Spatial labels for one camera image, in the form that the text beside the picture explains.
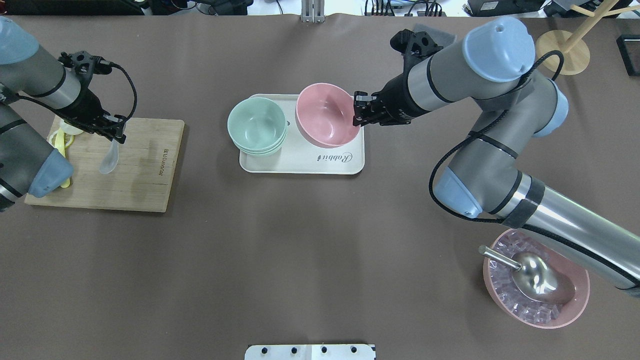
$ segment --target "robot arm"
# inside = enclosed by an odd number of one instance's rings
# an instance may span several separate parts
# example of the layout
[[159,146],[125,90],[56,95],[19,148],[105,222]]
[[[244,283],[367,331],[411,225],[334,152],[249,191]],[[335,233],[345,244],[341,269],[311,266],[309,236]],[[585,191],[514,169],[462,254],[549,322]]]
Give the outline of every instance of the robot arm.
[[16,23],[0,17],[0,211],[27,192],[46,195],[73,173],[71,164],[8,105],[33,101],[87,133],[124,143],[135,89],[128,117],[111,116],[88,89],[94,74],[109,74],[113,67],[124,72],[84,51],[62,53],[57,60]]
[[[371,96],[354,96],[354,125],[408,124],[411,119],[472,97],[483,110],[431,192],[461,218],[522,228],[629,295],[640,297],[640,238],[521,173],[514,166],[531,137],[560,126],[568,112],[556,84],[534,69],[526,27],[503,17],[436,50],[425,33],[404,36],[404,73]],[[425,46],[432,46],[426,51]],[[427,56],[416,56],[429,53]],[[407,57],[415,64],[407,69]],[[430,180],[430,191],[436,166]],[[494,219],[477,218],[486,212]]]

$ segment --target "light blue joint cap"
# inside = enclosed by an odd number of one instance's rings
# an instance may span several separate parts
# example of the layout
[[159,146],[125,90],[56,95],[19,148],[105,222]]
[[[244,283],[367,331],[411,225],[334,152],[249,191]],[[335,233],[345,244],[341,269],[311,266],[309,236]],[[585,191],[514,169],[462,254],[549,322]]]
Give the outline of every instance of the light blue joint cap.
[[558,86],[553,80],[549,79],[549,81],[551,81],[551,83],[554,85],[554,88],[556,88],[556,110],[553,116],[551,116],[551,120],[547,122],[547,125],[533,134],[533,137],[535,138],[541,138],[542,136],[549,135],[553,130],[562,125],[562,123],[566,119],[567,114],[569,114],[569,101],[567,101],[566,96],[564,96],[560,89],[558,89]]
[[469,31],[462,40],[462,53],[476,74],[505,83],[531,69],[536,47],[527,27],[505,16]]
[[480,203],[449,167],[445,168],[433,193],[442,204],[468,218],[477,218],[482,213]]
[[43,197],[59,187],[73,173],[73,165],[60,152],[53,149],[33,179],[29,193],[35,197]]
[[38,51],[38,41],[18,24],[0,16],[0,65],[19,63]]

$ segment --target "metal ice cream scoop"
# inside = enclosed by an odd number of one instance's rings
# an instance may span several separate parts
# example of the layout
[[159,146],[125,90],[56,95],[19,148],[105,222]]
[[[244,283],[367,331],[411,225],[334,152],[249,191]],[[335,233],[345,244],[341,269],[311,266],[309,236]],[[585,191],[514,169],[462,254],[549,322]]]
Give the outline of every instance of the metal ice cream scoop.
[[480,254],[513,269],[513,282],[531,300],[549,304],[566,304],[575,295],[575,286],[569,278],[533,252],[519,252],[513,259],[487,247],[478,248]]

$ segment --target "stack of green bowls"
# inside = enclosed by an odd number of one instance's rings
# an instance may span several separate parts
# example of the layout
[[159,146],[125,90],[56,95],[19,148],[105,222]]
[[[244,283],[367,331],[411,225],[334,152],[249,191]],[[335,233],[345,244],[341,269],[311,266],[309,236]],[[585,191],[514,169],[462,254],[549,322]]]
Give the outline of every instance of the stack of green bowls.
[[227,131],[240,151],[269,156],[280,150],[287,137],[287,119],[271,99],[250,97],[231,110]]

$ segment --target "table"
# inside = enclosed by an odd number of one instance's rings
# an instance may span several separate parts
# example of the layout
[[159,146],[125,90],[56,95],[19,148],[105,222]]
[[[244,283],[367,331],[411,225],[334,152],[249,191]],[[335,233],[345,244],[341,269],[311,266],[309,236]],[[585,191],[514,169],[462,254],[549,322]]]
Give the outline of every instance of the table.
[[[52,53],[80,49],[123,65],[136,116],[186,129],[164,214],[16,204],[0,216],[1,359],[242,359],[248,345],[366,342],[379,359],[635,359],[640,302],[591,274],[568,327],[504,314],[477,248],[504,228],[439,209],[427,180],[479,110],[470,99],[410,126],[365,129],[355,176],[249,174],[225,122],[256,93],[315,82],[379,90],[401,72],[389,38],[417,22],[459,37],[489,19],[329,16],[16,17]],[[534,38],[582,19],[523,19]],[[634,233],[640,80],[616,47],[640,22],[604,19],[585,37],[591,64],[559,78],[571,110],[518,166]],[[124,77],[96,76],[105,109],[125,113]],[[53,115],[18,111],[44,134]]]

